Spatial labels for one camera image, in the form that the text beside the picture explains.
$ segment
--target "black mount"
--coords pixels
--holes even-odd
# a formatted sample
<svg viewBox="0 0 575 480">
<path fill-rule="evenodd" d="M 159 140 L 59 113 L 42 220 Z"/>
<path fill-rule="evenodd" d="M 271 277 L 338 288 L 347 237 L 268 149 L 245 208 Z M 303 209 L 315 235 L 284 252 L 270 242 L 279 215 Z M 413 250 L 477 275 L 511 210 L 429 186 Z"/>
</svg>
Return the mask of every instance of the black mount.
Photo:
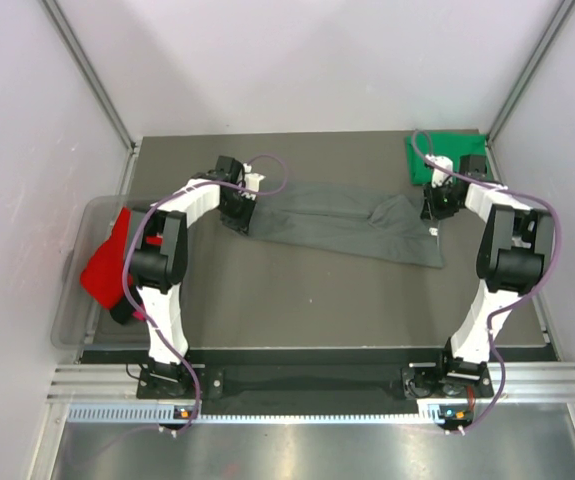
<svg viewBox="0 0 575 480">
<path fill-rule="evenodd" d="M 126 248 L 149 207 L 135 207 L 129 220 Z M 138 287 L 157 288 L 163 294 L 179 284 L 187 271 L 187 215 L 184 212 L 157 210 L 151 216 L 129 265 Z"/>
<path fill-rule="evenodd" d="M 475 180 L 487 178 L 487 158 L 484 155 L 464 155 L 460 157 L 458 173 Z M 453 217 L 465 206 L 469 183 L 452 178 L 440 187 L 432 187 L 431 182 L 424 186 L 425 202 L 420 217 L 423 220 L 443 220 Z"/>
<path fill-rule="evenodd" d="M 466 398 L 466 387 L 472 387 L 477 398 L 491 398 L 487 363 L 473 364 L 451 354 L 451 339 L 440 354 L 437 364 L 403 368 L 403 387 L 408 398 Z"/>
<path fill-rule="evenodd" d="M 207 173 L 199 173 L 194 178 L 218 180 L 244 187 L 245 167 L 235 158 L 221 155 L 218 157 L 215 169 Z M 246 235 L 249 232 L 249 222 L 255 207 L 255 200 L 243 196 L 238 190 L 221 187 L 218 210 L 220 221 L 227 228 Z"/>
<path fill-rule="evenodd" d="M 136 398 L 167 400 L 183 398 L 192 389 L 187 369 L 175 363 L 158 363 L 152 358 L 140 371 Z"/>
</svg>

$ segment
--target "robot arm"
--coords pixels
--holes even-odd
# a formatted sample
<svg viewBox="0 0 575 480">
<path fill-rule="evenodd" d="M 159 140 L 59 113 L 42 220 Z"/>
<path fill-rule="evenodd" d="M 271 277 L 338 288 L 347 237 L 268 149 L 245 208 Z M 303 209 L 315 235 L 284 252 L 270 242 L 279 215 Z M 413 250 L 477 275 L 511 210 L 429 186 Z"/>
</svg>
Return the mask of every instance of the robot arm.
<svg viewBox="0 0 575 480">
<path fill-rule="evenodd" d="M 257 192 L 263 178 L 262 175 L 252 173 L 250 165 L 221 156 L 214 170 L 197 174 L 189 180 L 182 189 L 187 193 L 160 205 L 145 225 L 129 272 L 138 288 L 145 311 L 156 319 L 163 336 L 182 355 L 189 348 L 180 312 L 181 284 L 188 261 L 187 231 L 205 213 L 218 209 L 225 226 L 247 233 L 256 204 L 254 194 L 240 193 L 220 185 L 192 187 L 205 181 L 218 180 L 232 185 L 244 182 L 247 189 Z M 148 209 L 134 209 L 132 212 L 127 245 L 133 240 Z M 148 327 L 150 358 L 160 370 L 168 372 L 161 376 L 174 378 L 178 372 L 178 359 L 161 342 L 154 328 L 149 324 Z"/>
<path fill-rule="evenodd" d="M 428 156 L 436 164 L 453 170 L 446 157 Z M 478 181 L 486 181 L 486 158 L 469 155 L 461 158 L 459 173 Z M 492 188 L 455 181 L 434 170 L 432 181 L 425 186 L 422 217 L 441 220 L 453 216 L 461 208 L 476 213 L 486 222 L 476 259 L 480 279 L 478 292 L 465 321 L 452 335 L 442 352 L 439 364 L 431 370 L 413 369 L 410 396 L 444 396 L 446 392 L 462 392 L 464 387 L 477 389 L 478 396 L 491 396 L 488 378 L 489 334 L 500 332 L 510 311 L 492 319 L 493 312 L 516 303 L 540 281 L 549 267 L 553 245 L 554 224 L 549 212 L 533 209 L 503 193 L 500 184 Z"/>
</svg>

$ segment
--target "gray towel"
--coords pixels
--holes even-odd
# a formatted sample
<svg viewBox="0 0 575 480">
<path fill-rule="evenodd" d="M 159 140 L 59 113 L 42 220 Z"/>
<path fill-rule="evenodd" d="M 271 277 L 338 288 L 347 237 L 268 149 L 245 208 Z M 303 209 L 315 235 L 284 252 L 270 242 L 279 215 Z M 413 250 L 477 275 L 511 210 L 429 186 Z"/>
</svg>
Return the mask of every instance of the gray towel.
<svg viewBox="0 0 575 480">
<path fill-rule="evenodd" d="M 440 268 L 438 225 L 420 219 L 417 203 L 361 187 L 291 182 L 278 195 L 258 197 L 249 237 Z"/>
</svg>

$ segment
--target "transparent plastic bin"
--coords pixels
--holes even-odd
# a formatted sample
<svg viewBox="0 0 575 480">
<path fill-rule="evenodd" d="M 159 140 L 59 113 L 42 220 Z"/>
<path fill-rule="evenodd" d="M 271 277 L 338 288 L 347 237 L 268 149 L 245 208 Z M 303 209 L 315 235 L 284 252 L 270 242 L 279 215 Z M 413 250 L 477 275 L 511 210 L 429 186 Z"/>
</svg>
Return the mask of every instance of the transparent plastic bin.
<svg viewBox="0 0 575 480">
<path fill-rule="evenodd" d="M 64 285 L 51 331 L 51 341 L 56 348 L 69 350 L 89 343 L 87 337 L 94 332 L 101 315 L 108 315 L 82 287 L 79 279 L 91 256 L 109 237 L 120 209 L 150 205 L 156 200 L 158 198 L 116 195 L 98 197 L 87 204 L 74 249 L 63 272 Z M 144 325 L 137 330 L 146 333 Z"/>
</svg>

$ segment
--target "purple cable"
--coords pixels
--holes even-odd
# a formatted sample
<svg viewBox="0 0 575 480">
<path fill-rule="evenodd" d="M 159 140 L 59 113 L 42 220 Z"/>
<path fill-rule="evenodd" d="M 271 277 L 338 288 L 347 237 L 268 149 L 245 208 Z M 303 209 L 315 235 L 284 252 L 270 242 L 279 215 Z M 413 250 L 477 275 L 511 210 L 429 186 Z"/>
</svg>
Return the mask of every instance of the purple cable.
<svg viewBox="0 0 575 480">
<path fill-rule="evenodd" d="M 438 170 L 440 172 L 446 173 L 449 176 L 452 176 L 454 178 L 462 180 L 464 182 L 472 183 L 474 185 L 478 185 L 480 187 L 487 188 L 489 190 L 493 190 L 493 189 L 497 188 L 496 184 L 481 182 L 479 180 L 467 177 L 465 175 L 461 175 L 460 173 L 452 172 L 450 170 L 447 170 L 446 168 L 441 167 L 440 165 L 437 165 L 435 162 L 432 162 L 431 160 L 429 160 L 429 158 L 427 158 L 427 156 L 423 152 L 421 152 L 420 149 L 418 148 L 418 144 L 416 142 L 416 139 L 418 138 L 419 134 L 423 135 L 425 137 L 425 139 L 427 140 L 430 152 L 432 152 L 432 150 L 433 150 L 432 143 L 431 143 L 431 137 L 429 136 L 429 134 L 427 132 L 422 131 L 422 130 L 414 131 L 414 133 L 411 136 L 412 148 L 416 152 L 416 155 L 418 155 L 420 158 L 422 158 L 423 161 L 427 165 L 429 165 L 432 168 L 435 168 L 436 170 Z M 538 295 L 538 293 L 543 289 L 545 284 L 549 281 L 552 274 L 554 273 L 554 270 L 555 270 L 556 265 L 558 264 L 558 260 L 560 258 L 560 252 L 561 252 L 561 248 L 562 248 L 562 225 L 560 222 L 560 216 L 558 215 L 558 212 L 553 207 L 553 205 L 551 205 L 546 200 L 543 200 L 542 198 L 535 197 L 533 195 L 528 195 L 526 193 L 516 192 L 516 191 L 510 190 L 510 189 L 497 190 L 497 191 L 500 193 L 505 193 L 507 195 L 514 196 L 514 197 L 524 198 L 525 200 L 530 200 L 532 202 L 538 203 L 539 205 L 542 205 L 543 207 L 545 207 L 545 209 L 547 209 L 547 211 L 551 214 L 552 220 L 554 221 L 554 250 L 551 254 L 551 261 L 549 263 L 549 267 L 545 271 L 545 273 L 542 276 L 542 278 L 540 279 L 540 281 L 534 286 L 534 288 L 532 288 L 531 291 L 529 293 L 527 293 L 527 295 L 525 295 L 524 297 L 521 297 L 518 301 L 512 303 L 511 305 L 507 305 L 506 307 L 499 308 L 498 310 L 491 312 L 489 314 L 489 316 L 487 317 L 487 329 L 488 329 L 487 334 L 488 334 L 488 338 L 489 338 L 489 350 L 494 355 L 494 357 L 496 357 L 496 360 L 498 360 L 498 363 L 500 365 L 500 385 L 498 386 L 498 389 L 496 390 L 496 394 L 494 395 L 494 397 L 489 402 L 489 405 L 487 406 L 487 408 L 485 408 L 485 410 L 483 410 L 481 412 L 481 414 L 471 423 L 471 425 L 469 425 L 467 428 L 465 428 L 463 430 L 463 433 L 465 431 L 470 431 L 472 428 L 476 427 L 477 425 L 480 425 L 480 423 L 487 417 L 487 415 L 489 415 L 491 410 L 498 403 L 498 401 L 500 400 L 500 397 L 503 394 L 503 390 L 505 389 L 505 382 L 507 379 L 507 369 L 505 367 L 505 360 L 503 359 L 502 355 L 498 351 L 498 348 L 496 347 L 496 343 L 494 342 L 494 336 L 492 333 L 492 320 L 493 320 L 493 318 L 496 315 L 500 315 L 501 313 L 509 312 L 509 311 L 513 310 L 514 308 L 517 308 L 521 305 L 524 305 L 525 303 L 530 301 L 532 298 L 534 298 L 536 295 Z"/>
<path fill-rule="evenodd" d="M 256 155 L 251 160 L 249 160 L 247 163 L 251 165 L 256 160 L 259 160 L 261 158 L 270 158 L 270 159 L 274 160 L 275 162 L 277 162 L 278 164 L 280 164 L 280 166 L 282 167 L 282 169 L 283 169 L 283 181 L 277 189 L 271 190 L 269 192 L 254 192 L 254 191 L 249 190 L 245 187 L 241 187 L 239 185 L 233 185 L 233 184 L 227 183 L 227 182 L 221 182 L 218 180 L 206 180 L 204 182 L 194 184 L 190 187 L 181 188 L 179 191 L 177 191 L 177 192 L 163 198 L 162 200 L 156 202 L 147 211 L 147 213 L 143 217 L 142 221 L 138 225 L 138 228 L 136 229 L 136 232 L 134 234 L 134 238 L 132 239 L 131 243 L 129 244 L 129 248 L 127 249 L 127 254 L 125 255 L 125 264 L 123 266 L 123 272 L 122 272 L 122 286 L 123 286 L 123 292 L 125 293 L 125 297 L 127 298 L 127 301 L 134 307 L 134 309 L 137 312 L 140 312 L 143 315 L 143 317 L 146 319 L 146 321 L 156 330 L 156 334 L 158 335 L 158 338 L 160 338 L 160 341 L 163 343 L 163 345 L 165 345 L 169 349 L 169 351 L 171 351 L 174 354 L 174 356 L 176 358 L 178 358 L 180 363 L 187 369 L 187 371 L 189 372 L 189 375 L 191 376 L 191 379 L 194 383 L 194 389 L 196 391 L 194 408 L 192 409 L 191 415 L 187 419 L 187 423 L 185 423 L 177 431 L 177 435 L 181 435 L 182 433 L 184 433 L 191 426 L 193 421 L 196 420 L 196 417 L 198 417 L 198 410 L 200 408 L 200 398 L 201 398 L 200 397 L 200 382 L 198 381 L 198 376 L 196 375 L 196 372 L 192 368 L 191 364 L 187 360 L 185 360 L 185 357 L 183 357 L 180 354 L 180 352 L 174 348 L 174 346 L 171 344 L 171 342 L 169 342 L 169 340 L 167 340 L 165 338 L 165 336 L 161 333 L 161 331 L 158 330 L 158 324 L 156 323 L 156 321 L 151 316 L 149 316 L 147 314 L 147 312 L 138 304 L 138 302 L 136 302 L 134 297 L 131 295 L 131 293 L 129 291 L 129 282 L 127 280 L 128 276 L 129 276 L 129 265 L 131 264 L 131 260 L 134 256 L 134 251 L 136 250 L 136 243 L 138 242 L 140 237 L 143 235 L 143 232 L 145 230 L 145 225 L 147 224 L 149 219 L 152 217 L 154 212 L 156 210 L 158 210 L 158 208 L 160 208 L 164 203 L 169 202 L 170 200 L 175 200 L 177 198 L 180 198 L 188 192 L 194 191 L 200 187 L 206 187 L 207 185 L 219 185 L 221 187 L 226 187 L 226 188 L 231 188 L 233 190 L 238 190 L 239 192 L 242 192 L 242 193 L 252 193 L 252 194 L 257 195 L 259 197 L 276 195 L 277 193 L 282 192 L 285 189 L 285 187 L 287 186 L 287 178 L 288 178 L 287 164 L 280 157 L 277 157 L 276 155 L 271 155 L 268 153 L 262 153 L 260 155 Z M 103 453 L 105 453 L 111 447 L 122 442 L 125 438 L 130 436 L 132 433 L 137 433 L 137 432 L 141 432 L 141 431 L 145 431 L 145 430 L 154 430 L 154 429 L 158 429 L 158 427 L 153 426 L 153 425 L 144 425 L 144 426 L 141 425 L 141 426 L 135 427 L 131 430 L 128 430 L 128 431 L 124 432 L 123 434 L 117 436 L 115 439 L 111 440 L 107 444 L 103 445 L 98 450 L 98 452 L 96 452 L 94 455 L 91 456 L 91 458 L 88 458 L 84 462 L 80 462 L 80 463 L 76 463 L 73 461 L 73 455 L 71 452 L 71 444 L 68 444 L 67 451 L 66 451 L 67 462 L 74 469 L 77 469 L 77 470 L 83 469 L 83 468 L 87 467 L 88 465 L 90 465 L 94 460 L 96 460 L 99 456 L 101 456 Z"/>
</svg>

